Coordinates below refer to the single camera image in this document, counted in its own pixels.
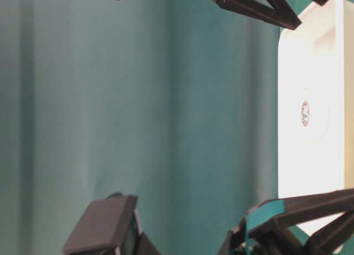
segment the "teal fabric backdrop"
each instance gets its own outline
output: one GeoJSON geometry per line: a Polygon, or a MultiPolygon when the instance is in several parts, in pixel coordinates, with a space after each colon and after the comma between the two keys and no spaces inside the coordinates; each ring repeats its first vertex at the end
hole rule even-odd
{"type": "Polygon", "coordinates": [[[216,254],[277,194],[278,37],[210,0],[0,0],[2,253],[122,191],[163,254],[216,254]]]}

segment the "black plastic arm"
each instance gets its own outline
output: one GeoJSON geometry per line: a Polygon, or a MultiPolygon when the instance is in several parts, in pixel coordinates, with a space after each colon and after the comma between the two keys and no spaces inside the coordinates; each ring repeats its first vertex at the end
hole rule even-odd
{"type": "MultiPolygon", "coordinates": [[[[255,0],[213,0],[220,8],[263,20],[267,23],[296,29],[301,21],[286,0],[267,0],[273,7],[268,7],[255,0]]],[[[324,5],[328,0],[313,0],[324,5]]]]}

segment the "dark plastic mount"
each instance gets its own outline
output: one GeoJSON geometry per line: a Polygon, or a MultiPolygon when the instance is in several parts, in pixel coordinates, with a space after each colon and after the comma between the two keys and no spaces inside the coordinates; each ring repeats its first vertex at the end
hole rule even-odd
{"type": "MultiPolygon", "coordinates": [[[[251,211],[272,201],[275,200],[266,201],[251,211]]],[[[283,201],[284,213],[273,216],[249,231],[248,237],[259,243],[253,254],[332,255],[354,235],[354,189],[291,197],[283,201]],[[339,218],[315,232],[304,245],[288,229],[299,223],[340,213],[342,215],[339,218]]],[[[230,251],[246,254],[244,243],[248,214],[236,228],[227,233],[218,255],[230,255],[230,251]]]]}
{"type": "MultiPolygon", "coordinates": [[[[286,0],[266,1],[273,7],[273,9],[255,0],[213,0],[213,2],[224,10],[263,20],[280,27],[294,30],[301,24],[300,19],[296,16],[286,0]]],[[[313,1],[322,6],[328,0],[313,1]]]]}

